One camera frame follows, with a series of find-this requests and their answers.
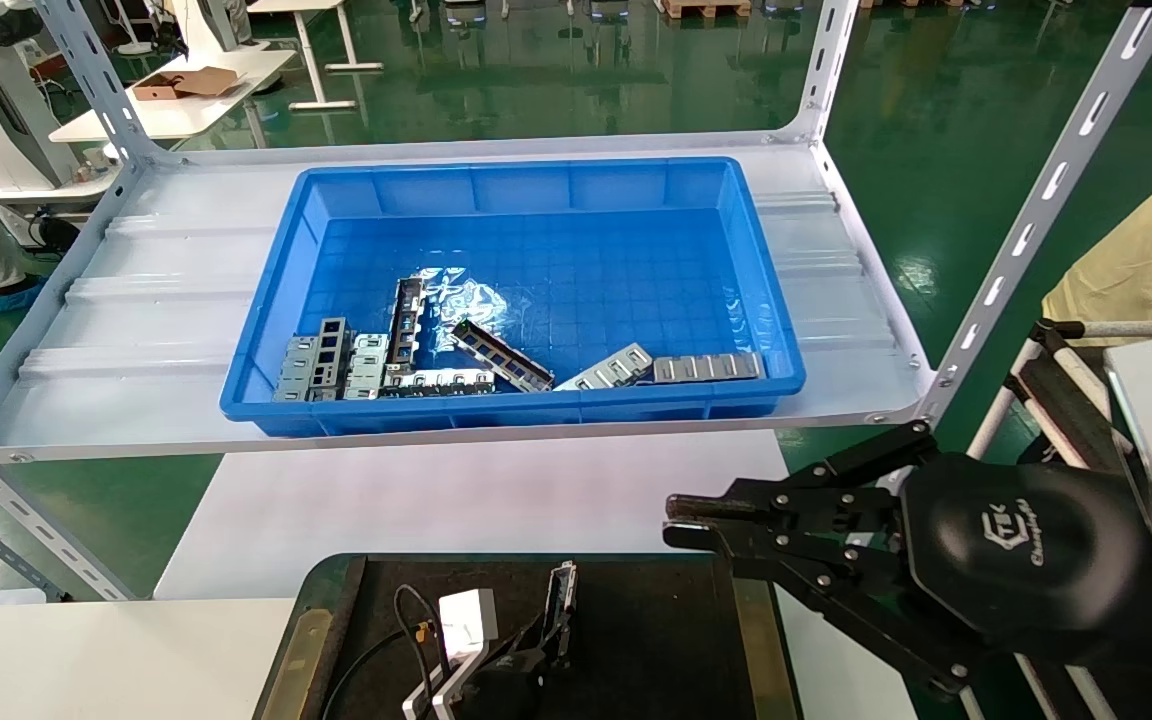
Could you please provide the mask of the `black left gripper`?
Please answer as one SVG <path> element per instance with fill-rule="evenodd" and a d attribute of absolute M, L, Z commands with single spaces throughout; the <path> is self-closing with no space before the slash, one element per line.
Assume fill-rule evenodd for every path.
<path fill-rule="evenodd" d="M 571 639 L 548 635 L 550 617 L 540 612 L 513 635 L 503 655 L 468 676 L 457 719 L 535 719 L 544 676 L 571 665 Z"/>

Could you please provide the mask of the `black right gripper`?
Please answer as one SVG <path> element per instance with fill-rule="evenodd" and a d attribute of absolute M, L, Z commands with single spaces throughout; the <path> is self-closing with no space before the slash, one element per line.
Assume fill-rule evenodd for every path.
<path fill-rule="evenodd" d="M 819 560 L 795 535 L 892 529 L 899 501 L 879 480 L 935 455 L 929 424 L 909 420 L 782 480 L 672 495 L 664 541 L 776 584 L 904 679 L 957 696 L 982 647 L 887 609 L 835 541 Z M 901 505 L 911 578 L 984 646 L 1084 667 L 1106 691 L 1124 688 L 1134 717 L 1152 719 L 1152 532 L 1126 478 L 943 454 L 902 483 Z"/>

